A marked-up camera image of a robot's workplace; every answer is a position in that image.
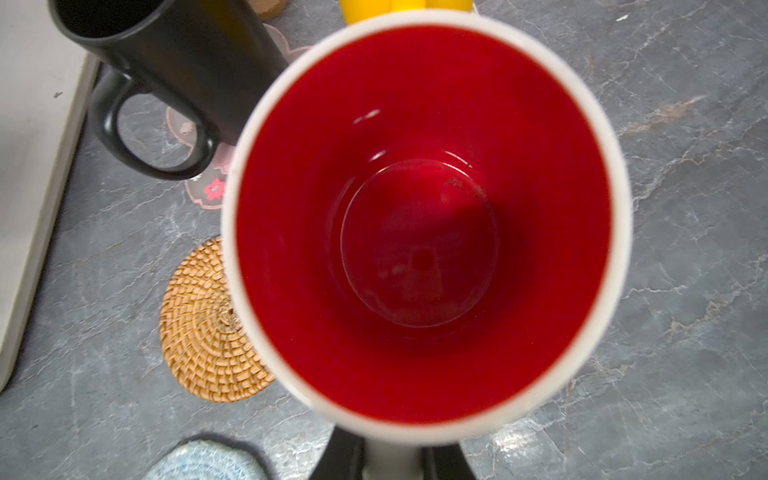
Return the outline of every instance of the coaster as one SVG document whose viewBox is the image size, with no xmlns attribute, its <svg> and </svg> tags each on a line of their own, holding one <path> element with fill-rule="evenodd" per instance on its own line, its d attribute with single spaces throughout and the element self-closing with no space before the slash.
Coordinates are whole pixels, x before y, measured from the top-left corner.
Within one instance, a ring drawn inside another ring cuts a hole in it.
<svg viewBox="0 0 768 480">
<path fill-rule="evenodd" d="M 144 480 L 267 480 L 248 452 L 209 440 L 176 447 L 150 469 Z"/>
<path fill-rule="evenodd" d="M 259 19 L 266 22 L 283 13 L 288 0 L 248 0 L 248 4 L 259 15 Z"/>
<path fill-rule="evenodd" d="M 200 245 L 170 279 L 160 311 L 160 340 L 176 380 L 210 402 L 246 399 L 274 380 L 234 314 L 221 237 Z"/>
</svg>

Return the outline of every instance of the white mug rim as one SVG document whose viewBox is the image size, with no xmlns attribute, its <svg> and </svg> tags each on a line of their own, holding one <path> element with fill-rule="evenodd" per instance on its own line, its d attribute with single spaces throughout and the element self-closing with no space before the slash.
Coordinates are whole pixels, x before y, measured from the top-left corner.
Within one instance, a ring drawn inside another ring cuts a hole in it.
<svg viewBox="0 0 768 480">
<path fill-rule="evenodd" d="M 514 48 L 546 70 L 574 100 L 589 124 L 603 158 L 611 199 L 611 238 L 607 262 L 593 305 L 573 340 L 534 382 L 490 409 L 460 419 L 432 424 L 407 424 L 374 419 L 346 409 L 299 376 L 264 334 L 248 300 L 238 262 L 237 200 L 243 172 L 266 119 L 286 92 L 312 66 L 339 48 L 393 28 L 435 25 L 473 31 Z M 621 294 L 629 266 L 632 234 L 631 189 L 627 168 L 613 128 L 587 85 L 554 52 L 509 25 L 449 10 L 412 10 L 370 18 L 322 40 L 299 57 L 270 86 L 240 135 L 222 212 L 224 271 L 243 328 L 270 371 L 307 406 L 358 435 L 407 445 L 440 445 L 491 432 L 551 398 L 586 362 L 607 328 Z"/>
</svg>

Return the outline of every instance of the black mug handle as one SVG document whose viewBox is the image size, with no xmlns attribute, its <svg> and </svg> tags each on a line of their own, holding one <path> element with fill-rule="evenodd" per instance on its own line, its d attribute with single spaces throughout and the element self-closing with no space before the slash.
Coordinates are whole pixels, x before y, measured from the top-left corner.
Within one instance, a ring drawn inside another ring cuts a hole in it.
<svg viewBox="0 0 768 480">
<path fill-rule="evenodd" d="M 118 132 L 118 113 L 123 103 L 136 94 L 149 93 L 129 74 L 108 67 L 107 73 L 91 94 L 88 109 L 91 127 L 107 149 L 121 162 L 150 177 L 161 180 L 186 180 L 198 175 L 213 160 L 219 141 L 205 124 L 195 122 L 197 140 L 190 156 L 174 167 L 153 167 L 128 150 Z"/>
</svg>

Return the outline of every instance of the pink flower design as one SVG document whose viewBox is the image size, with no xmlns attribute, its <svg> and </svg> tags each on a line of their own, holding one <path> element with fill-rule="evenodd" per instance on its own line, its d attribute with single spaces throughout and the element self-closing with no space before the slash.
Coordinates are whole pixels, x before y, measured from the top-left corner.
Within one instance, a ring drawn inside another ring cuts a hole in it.
<svg viewBox="0 0 768 480">
<path fill-rule="evenodd" d="M 227 184 L 217 178 L 205 187 L 205 194 L 208 196 L 208 200 L 220 199 L 224 195 L 224 191 L 227 189 Z"/>
</svg>

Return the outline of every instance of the countertop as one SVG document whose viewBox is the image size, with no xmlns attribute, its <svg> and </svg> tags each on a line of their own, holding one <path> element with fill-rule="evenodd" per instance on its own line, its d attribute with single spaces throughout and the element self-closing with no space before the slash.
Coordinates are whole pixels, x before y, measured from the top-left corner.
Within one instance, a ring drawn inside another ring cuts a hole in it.
<svg viewBox="0 0 768 480">
<path fill-rule="evenodd" d="M 620 135 L 635 226 L 605 338 L 552 400 L 462 443 L 476 475 L 768 478 L 768 4 L 478 8 L 585 78 Z M 271 23 L 294 47 L 344 25 L 332 0 L 290 0 Z M 152 97 L 127 106 L 124 126 L 140 152 L 185 152 Z M 257 453 L 275 479 L 307 477 L 329 423 L 277 382 L 232 405 L 205 402 L 163 360 L 167 282 L 218 233 L 218 212 L 193 204 L 182 183 L 128 170 L 84 132 L 22 352 L 0 393 L 0 477 L 139 479 L 200 437 Z"/>
</svg>

